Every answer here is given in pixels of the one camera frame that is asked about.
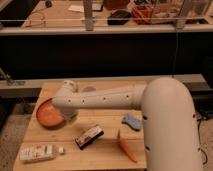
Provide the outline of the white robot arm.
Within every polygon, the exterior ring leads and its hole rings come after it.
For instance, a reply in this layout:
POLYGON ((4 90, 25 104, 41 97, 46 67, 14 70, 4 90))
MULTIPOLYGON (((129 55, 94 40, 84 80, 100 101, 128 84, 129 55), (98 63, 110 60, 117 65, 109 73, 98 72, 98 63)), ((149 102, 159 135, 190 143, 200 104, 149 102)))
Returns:
POLYGON ((90 92, 79 92, 73 81, 66 80, 52 102, 69 119, 77 109, 140 110, 147 171, 203 171, 193 99, 174 78, 90 92))

